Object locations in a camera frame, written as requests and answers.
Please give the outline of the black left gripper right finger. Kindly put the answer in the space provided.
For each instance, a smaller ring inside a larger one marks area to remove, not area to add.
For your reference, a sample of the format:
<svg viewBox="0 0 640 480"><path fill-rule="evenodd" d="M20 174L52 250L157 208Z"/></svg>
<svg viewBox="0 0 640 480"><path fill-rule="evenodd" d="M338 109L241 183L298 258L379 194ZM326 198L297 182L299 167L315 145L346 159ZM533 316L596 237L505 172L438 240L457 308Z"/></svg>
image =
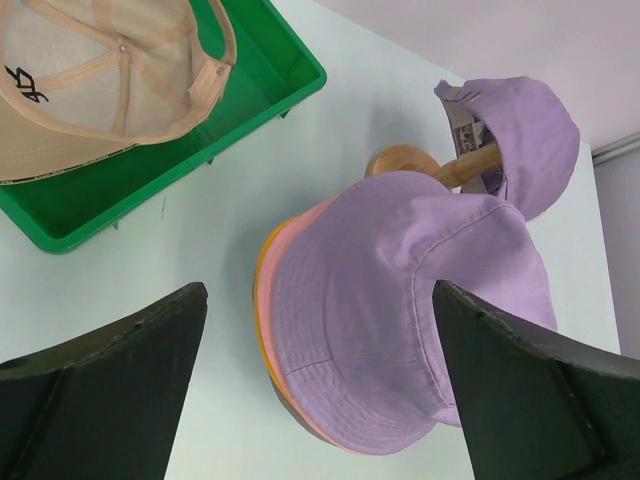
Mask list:
<svg viewBox="0 0 640 480"><path fill-rule="evenodd" d="M437 281L434 314L477 479L636 479L639 362Z"/></svg>

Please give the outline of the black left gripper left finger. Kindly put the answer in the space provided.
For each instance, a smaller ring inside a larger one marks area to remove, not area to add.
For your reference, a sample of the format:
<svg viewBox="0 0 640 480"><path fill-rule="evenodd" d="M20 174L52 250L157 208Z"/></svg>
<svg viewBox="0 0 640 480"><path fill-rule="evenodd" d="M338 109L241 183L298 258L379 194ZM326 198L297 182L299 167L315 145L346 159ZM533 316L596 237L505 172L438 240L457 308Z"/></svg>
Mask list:
<svg viewBox="0 0 640 480"><path fill-rule="evenodd" d="M162 479L207 315L192 282L1 365L4 479Z"/></svg>

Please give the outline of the lavender purple hat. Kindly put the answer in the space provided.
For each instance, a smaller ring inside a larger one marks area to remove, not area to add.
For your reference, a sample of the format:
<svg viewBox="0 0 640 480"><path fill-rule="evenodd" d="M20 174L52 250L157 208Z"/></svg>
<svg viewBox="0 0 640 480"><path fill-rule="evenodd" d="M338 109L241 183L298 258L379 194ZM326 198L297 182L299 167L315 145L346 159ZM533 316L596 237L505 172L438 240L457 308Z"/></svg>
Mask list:
<svg viewBox="0 0 640 480"><path fill-rule="evenodd" d="M400 171L330 200L296 242L318 254L326 334L346 388L409 429L404 449L459 416L434 316L439 280L555 329L548 276L523 215Z"/></svg>

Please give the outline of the orange hat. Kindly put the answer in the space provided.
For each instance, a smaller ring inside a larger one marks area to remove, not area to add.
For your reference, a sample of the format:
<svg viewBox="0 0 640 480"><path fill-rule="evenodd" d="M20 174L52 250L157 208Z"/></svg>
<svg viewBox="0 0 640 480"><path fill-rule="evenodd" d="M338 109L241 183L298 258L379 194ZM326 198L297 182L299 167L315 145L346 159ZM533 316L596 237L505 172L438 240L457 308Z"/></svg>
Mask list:
<svg viewBox="0 0 640 480"><path fill-rule="evenodd" d="M289 223L291 223L293 221L293 219L289 219L287 221L285 221L284 223L282 223L280 226L278 226L268 237L268 239L266 240L266 242L263 244L263 247L261 249L257 264L256 264L256 269L254 272L254 279L253 279L253 290L252 290L252 301L253 301L253 310L254 310L254 315L255 315L255 323L256 323L256 333L257 333L257 338L259 341L259 345L260 345L260 350L262 353L262 357L263 357L263 361L265 364L265 367L269 373L270 379L271 381L274 383L274 385L276 386L276 390L278 390L280 393L283 393L283 387L281 386L281 383L279 382L275 369L270 361L269 355L268 355L268 351L267 348L265 346L265 341L264 341L264 336L263 336L263 325L262 325L262 321L260 319L260 308L259 308L259 295L258 295L258 291L259 291L259 278L260 278L260 271L261 271L261 267L264 261L264 257L266 255L266 252L268 251L269 247L271 246L272 242L274 241L274 239L278 236L278 234L280 233L280 231L284 228L286 228L288 226Z"/></svg>

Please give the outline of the pink hat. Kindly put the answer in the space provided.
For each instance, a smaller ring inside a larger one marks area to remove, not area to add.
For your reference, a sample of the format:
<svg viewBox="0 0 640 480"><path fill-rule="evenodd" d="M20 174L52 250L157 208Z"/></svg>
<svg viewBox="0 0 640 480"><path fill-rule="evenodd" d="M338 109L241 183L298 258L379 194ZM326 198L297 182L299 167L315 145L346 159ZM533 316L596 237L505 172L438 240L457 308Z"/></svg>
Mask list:
<svg viewBox="0 0 640 480"><path fill-rule="evenodd" d="M350 453L390 455L404 449L408 428L377 412L340 379L326 334L319 256L296 242L331 205L296 216L269 247L260 271L263 336L277 378L320 439Z"/></svg>

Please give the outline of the lavender baseball cap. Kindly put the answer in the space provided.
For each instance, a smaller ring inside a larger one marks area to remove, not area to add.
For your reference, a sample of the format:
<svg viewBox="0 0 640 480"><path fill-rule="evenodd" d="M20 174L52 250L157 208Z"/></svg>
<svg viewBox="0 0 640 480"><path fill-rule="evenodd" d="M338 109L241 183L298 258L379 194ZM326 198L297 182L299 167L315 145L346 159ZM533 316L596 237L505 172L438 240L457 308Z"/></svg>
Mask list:
<svg viewBox="0 0 640 480"><path fill-rule="evenodd" d="M503 199L533 220L564 193L580 150L580 132L551 88L530 77L468 80L434 88L447 115L456 156L497 146L501 163L461 185L463 193Z"/></svg>

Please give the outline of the tan brimmed hat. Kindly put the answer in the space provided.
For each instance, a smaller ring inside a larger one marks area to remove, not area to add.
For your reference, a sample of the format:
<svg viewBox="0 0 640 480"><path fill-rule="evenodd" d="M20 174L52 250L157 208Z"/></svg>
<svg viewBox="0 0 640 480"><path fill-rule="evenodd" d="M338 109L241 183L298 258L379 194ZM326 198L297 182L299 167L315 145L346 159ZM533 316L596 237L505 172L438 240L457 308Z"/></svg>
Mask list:
<svg viewBox="0 0 640 480"><path fill-rule="evenodd" d="M224 52L206 53L187 1L5 1L1 180L74 170L204 122L224 94L237 40L219 1Z"/></svg>

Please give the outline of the grey bucket hat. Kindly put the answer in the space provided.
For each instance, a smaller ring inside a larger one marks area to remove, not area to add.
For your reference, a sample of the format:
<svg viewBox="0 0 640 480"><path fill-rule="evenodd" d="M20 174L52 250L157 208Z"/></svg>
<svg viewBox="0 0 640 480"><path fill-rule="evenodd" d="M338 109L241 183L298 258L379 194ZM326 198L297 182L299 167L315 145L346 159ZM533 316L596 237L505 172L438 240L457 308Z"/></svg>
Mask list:
<svg viewBox="0 0 640 480"><path fill-rule="evenodd" d="M302 426L308 429L313 429L312 424L309 422L307 417L303 412L300 411L299 407L296 405L295 401L292 400L285 389L281 387L277 382L274 376L270 375L269 379L271 381L272 388L276 393L281 404L287 409L289 414Z"/></svg>

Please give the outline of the wooden hat stand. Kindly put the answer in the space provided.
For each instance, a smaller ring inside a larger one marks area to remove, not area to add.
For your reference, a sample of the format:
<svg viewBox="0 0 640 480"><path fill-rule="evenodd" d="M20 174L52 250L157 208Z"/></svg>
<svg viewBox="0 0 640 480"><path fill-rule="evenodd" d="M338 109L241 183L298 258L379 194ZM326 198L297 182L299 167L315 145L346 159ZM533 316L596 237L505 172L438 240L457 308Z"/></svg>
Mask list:
<svg viewBox="0 0 640 480"><path fill-rule="evenodd" d="M440 165L429 153L410 144L396 144L372 158L365 177L395 171L413 171L438 180L449 190L461 187L476 177L502 166L502 156L495 143Z"/></svg>

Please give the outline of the green plastic tray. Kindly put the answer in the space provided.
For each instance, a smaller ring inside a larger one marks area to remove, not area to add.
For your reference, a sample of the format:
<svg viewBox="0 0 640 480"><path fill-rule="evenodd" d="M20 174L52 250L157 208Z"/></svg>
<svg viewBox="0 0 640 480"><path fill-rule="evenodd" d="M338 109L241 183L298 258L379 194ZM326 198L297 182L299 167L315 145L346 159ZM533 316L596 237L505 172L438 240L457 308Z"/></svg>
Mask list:
<svg viewBox="0 0 640 480"><path fill-rule="evenodd" d="M65 254L327 82L323 66L271 1L226 1L239 59L222 101L185 137L135 148L1 189L1 212L41 250Z"/></svg>

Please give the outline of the aluminium frame post right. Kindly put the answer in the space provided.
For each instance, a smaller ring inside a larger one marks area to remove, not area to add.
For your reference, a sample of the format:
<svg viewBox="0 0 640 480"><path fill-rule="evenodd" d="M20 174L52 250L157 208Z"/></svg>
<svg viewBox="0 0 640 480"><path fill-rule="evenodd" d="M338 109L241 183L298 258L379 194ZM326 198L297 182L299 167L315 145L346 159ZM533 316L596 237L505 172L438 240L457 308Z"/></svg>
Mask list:
<svg viewBox="0 0 640 480"><path fill-rule="evenodd" d="M592 151L594 165L600 165L615 160L621 156L637 151L640 146L640 133L634 133L613 143Z"/></svg>

